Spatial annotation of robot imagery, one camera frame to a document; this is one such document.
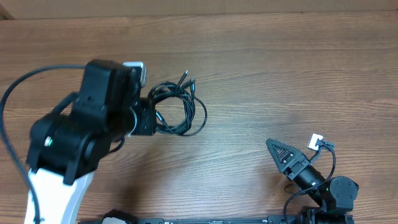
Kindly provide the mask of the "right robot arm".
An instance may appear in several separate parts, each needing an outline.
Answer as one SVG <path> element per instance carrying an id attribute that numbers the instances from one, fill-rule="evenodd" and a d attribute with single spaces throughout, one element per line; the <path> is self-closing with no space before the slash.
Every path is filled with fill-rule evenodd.
<path id="1" fill-rule="evenodd" d="M 323 136 L 313 134 L 308 148 L 315 154 L 308 158 L 301 150 L 275 139 L 266 141 L 267 148 L 279 170 L 287 179 L 298 187 L 285 202 L 283 214 L 268 216 L 269 223 L 353 223 L 354 201 L 358 195 L 359 185 L 345 176 L 333 177 L 336 168 L 335 145 Z M 321 175 L 313 163 L 322 151 L 332 155 L 332 168 L 328 177 Z M 289 215 L 289 203 L 302 195 L 308 195 L 318 206 L 303 207 L 298 215 Z"/>

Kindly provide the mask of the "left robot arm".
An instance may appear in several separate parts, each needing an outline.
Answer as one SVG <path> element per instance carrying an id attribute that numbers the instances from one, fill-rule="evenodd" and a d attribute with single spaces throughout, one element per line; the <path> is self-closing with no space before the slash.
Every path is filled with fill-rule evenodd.
<path id="1" fill-rule="evenodd" d="M 92 60 L 80 90 L 69 94 L 30 130 L 27 163 L 33 190 L 26 223 L 75 223 L 82 199 L 111 144 L 155 133 L 155 103 L 141 96 L 142 62 Z"/>

